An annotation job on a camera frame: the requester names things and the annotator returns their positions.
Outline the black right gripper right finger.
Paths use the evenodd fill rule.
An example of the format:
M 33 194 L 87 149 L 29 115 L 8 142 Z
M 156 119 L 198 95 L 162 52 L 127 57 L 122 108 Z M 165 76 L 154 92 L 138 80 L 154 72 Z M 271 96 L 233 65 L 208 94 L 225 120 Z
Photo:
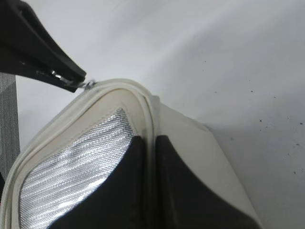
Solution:
M 247 229 L 249 217 L 214 194 L 189 169 L 170 139 L 155 143 L 161 229 Z

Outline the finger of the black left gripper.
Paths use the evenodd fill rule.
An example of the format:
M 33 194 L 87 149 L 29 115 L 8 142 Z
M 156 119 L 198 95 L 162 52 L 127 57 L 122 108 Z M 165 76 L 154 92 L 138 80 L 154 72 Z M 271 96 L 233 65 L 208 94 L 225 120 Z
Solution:
M 34 51 L 42 47 L 19 14 L 0 16 L 0 71 L 63 88 Z
M 31 6 L 22 0 L 18 0 L 15 2 L 15 8 L 23 22 L 34 33 L 34 37 L 39 40 L 38 43 L 42 45 L 38 51 L 34 51 L 38 60 L 42 61 L 50 67 L 51 70 L 54 70 L 65 79 L 73 82 L 83 82 L 85 80 L 86 72 L 80 68 L 49 35 Z

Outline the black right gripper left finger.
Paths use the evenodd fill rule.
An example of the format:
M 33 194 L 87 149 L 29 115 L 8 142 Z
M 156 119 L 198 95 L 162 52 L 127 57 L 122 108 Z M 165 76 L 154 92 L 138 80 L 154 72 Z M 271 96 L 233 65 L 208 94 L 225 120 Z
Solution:
M 52 229 L 143 229 L 144 140 L 135 136 L 108 178 Z

